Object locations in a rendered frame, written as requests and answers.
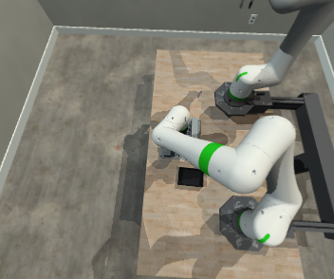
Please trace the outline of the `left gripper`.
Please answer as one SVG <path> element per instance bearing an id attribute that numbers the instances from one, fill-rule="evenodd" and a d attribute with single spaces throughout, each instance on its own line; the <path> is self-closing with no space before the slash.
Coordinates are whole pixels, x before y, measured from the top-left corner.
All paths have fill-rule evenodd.
<path id="1" fill-rule="evenodd" d="M 190 126 L 188 125 L 188 127 L 190 127 Z M 187 135 L 188 127 L 184 131 L 181 131 L 180 133 L 182 133 L 184 135 Z"/>

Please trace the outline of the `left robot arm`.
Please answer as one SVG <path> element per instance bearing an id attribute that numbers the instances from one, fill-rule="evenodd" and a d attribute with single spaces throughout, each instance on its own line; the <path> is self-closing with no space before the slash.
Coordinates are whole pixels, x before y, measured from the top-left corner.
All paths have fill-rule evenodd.
<path id="1" fill-rule="evenodd" d="M 182 156 L 235 193 L 253 193 L 266 180 L 268 191 L 255 209 L 236 209 L 232 227 L 244 238 L 270 247 L 280 245 L 303 201 L 294 175 L 296 132 L 292 123 L 280 116 L 265 116 L 232 148 L 180 133 L 189 120 L 186 107 L 173 107 L 152 131 L 153 142 Z"/>

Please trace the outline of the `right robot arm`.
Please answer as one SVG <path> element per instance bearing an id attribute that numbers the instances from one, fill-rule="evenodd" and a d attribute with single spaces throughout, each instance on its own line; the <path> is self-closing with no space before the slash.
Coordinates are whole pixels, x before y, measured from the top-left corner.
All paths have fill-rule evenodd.
<path id="1" fill-rule="evenodd" d="M 300 10 L 283 43 L 265 65 L 242 66 L 224 94 L 232 107 L 252 104 L 254 89 L 280 84 L 306 43 L 334 10 L 334 0 L 269 0 L 272 9 L 280 14 Z"/>

